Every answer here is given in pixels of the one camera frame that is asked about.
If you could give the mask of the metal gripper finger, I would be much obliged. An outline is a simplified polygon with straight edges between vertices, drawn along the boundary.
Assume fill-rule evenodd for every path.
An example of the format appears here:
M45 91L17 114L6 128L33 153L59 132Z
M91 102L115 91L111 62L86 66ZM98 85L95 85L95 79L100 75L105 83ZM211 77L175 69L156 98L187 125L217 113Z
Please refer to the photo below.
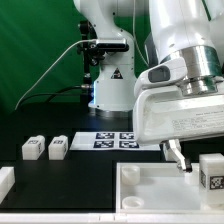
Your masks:
M192 172L192 165L189 159L186 159L181 153L181 145L178 139L168 140L165 143L167 156L177 163L177 168L185 173Z

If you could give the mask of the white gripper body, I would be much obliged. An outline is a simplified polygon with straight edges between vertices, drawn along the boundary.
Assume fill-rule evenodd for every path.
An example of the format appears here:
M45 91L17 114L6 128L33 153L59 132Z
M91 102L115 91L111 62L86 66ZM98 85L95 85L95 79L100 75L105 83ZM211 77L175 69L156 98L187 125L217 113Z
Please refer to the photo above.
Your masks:
M223 135L224 95L183 98L178 87L145 90L133 109L133 132L140 145Z

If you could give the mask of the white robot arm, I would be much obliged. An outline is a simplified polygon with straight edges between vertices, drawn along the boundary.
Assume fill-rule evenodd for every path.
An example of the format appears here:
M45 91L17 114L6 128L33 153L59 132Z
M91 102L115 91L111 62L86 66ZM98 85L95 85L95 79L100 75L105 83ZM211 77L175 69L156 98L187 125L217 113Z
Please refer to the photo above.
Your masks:
M96 32L100 74L90 111L131 114L135 141L165 144L185 171L180 143L224 133L224 76L201 0L73 0ZM116 16L148 14L158 64L134 74L134 37Z

